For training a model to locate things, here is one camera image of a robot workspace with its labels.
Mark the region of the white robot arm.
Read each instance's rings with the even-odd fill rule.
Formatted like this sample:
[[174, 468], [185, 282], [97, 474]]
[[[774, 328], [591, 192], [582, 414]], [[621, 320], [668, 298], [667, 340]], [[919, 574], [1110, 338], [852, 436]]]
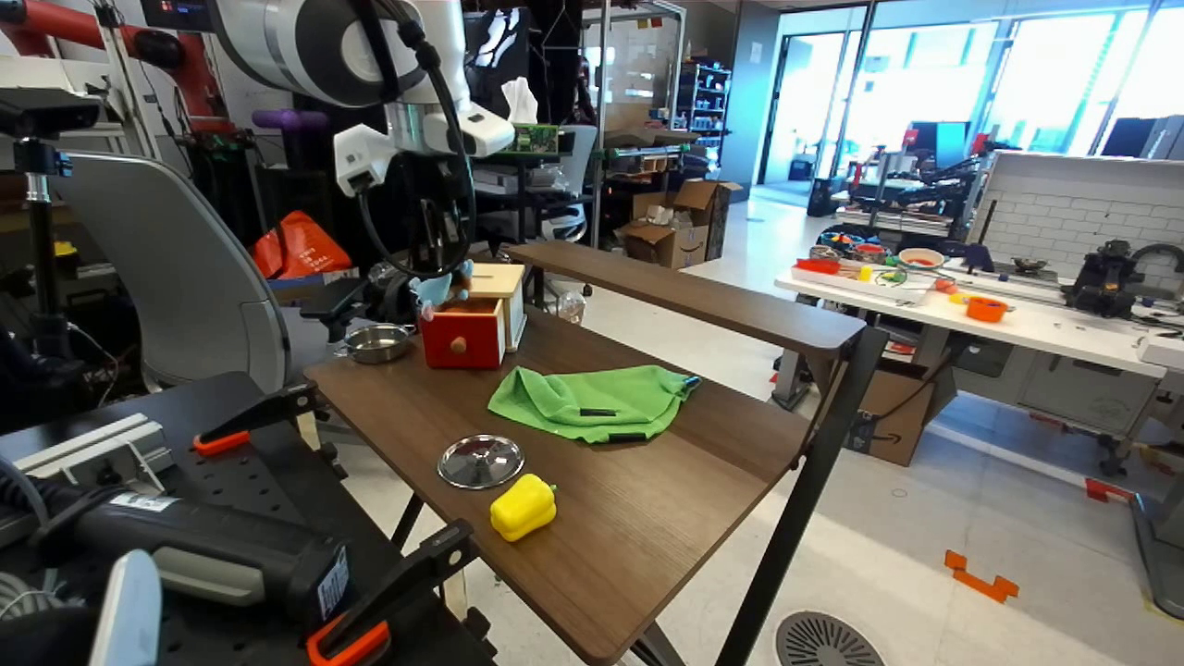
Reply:
[[212, 0], [222, 51], [255, 81], [385, 125], [332, 139], [335, 189], [380, 184], [397, 157], [488, 160], [515, 125], [465, 81], [462, 0]]

